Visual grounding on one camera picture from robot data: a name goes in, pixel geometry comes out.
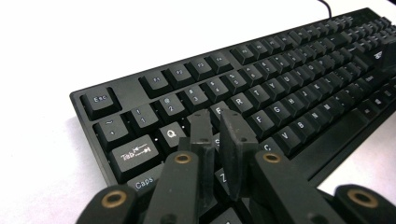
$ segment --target black cable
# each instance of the black cable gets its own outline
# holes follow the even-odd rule
[[[327,7],[327,10],[329,10],[329,19],[331,19],[332,18],[332,9],[330,8],[329,4],[327,4],[327,2],[325,2],[323,0],[318,0],[318,1],[323,3]]]

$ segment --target keyboard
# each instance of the keyboard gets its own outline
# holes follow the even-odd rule
[[[219,160],[221,109],[240,113],[262,150],[287,156],[317,186],[396,109],[395,70],[382,48],[396,26],[352,11],[217,49],[70,94],[107,184],[137,191],[143,211],[167,155],[210,113],[215,199],[201,223],[251,222],[248,199],[229,199]]]

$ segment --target function key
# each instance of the function key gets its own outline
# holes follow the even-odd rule
[[[105,151],[110,151],[115,147],[119,147],[132,138],[120,115],[105,119],[95,124],[93,128]]]
[[[206,58],[207,62],[212,66],[216,74],[224,73],[233,69],[233,66],[225,58],[225,56],[220,53],[211,54]]]
[[[172,87],[160,71],[150,72],[139,78],[139,80],[150,99],[164,95],[172,90]]]
[[[187,116],[187,110],[175,94],[167,95],[155,102],[158,113],[165,123]]]
[[[231,53],[242,65],[253,63],[256,60],[254,54],[247,46],[238,46],[236,49],[232,49]]]
[[[215,72],[204,58],[193,59],[191,62],[186,63],[186,67],[196,81],[201,81],[215,75]]]
[[[158,149],[148,135],[114,148],[108,156],[120,183],[125,183],[130,178],[158,165],[161,159]]]
[[[120,111],[120,105],[114,92],[110,88],[96,87],[81,97],[85,111],[90,120],[99,119]]]
[[[153,132],[161,125],[150,105],[141,105],[132,109],[128,114],[128,119],[138,135]]]
[[[260,41],[255,41],[247,46],[253,52],[256,60],[270,56],[270,51]]]
[[[171,66],[164,72],[175,89],[180,89],[194,83],[194,79],[183,64]]]

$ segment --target key label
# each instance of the key label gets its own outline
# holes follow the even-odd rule
[[[173,130],[168,130],[168,132],[166,132],[166,134],[167,134],[170,138],[173,138],[173,137],[176,137],[176,136],[177,136],[176,133],[175,133]]]
[[[140,147],[134,147],[132,148],[132,151],[122,154],[120,155],[120,157],[124,160],[124,161],[128,161],[133,157],[138,157],[140,155],[143,155],[145,153],[148,153],[151,151],[151,148],[146,147],[147,144],[140,146]]]

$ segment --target white desk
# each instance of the white desk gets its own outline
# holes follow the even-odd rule
[[[396,22],[396,7],[385,0],[328,3],[333,15],[370,7]],[[73,223],[106,186],[71,91],[327,17],[315,0],[3,1],[0,223]],[[385,131],[394,130],[395,117]],[[383,143],[396,146],[394,137]],[[379,165],[365,168],[394,186],[394,167]],[[367,175],[369,187],[376,175]],[[335,176],[322,188],[353,182]],[[381,190],[396,203],[393,189]]]

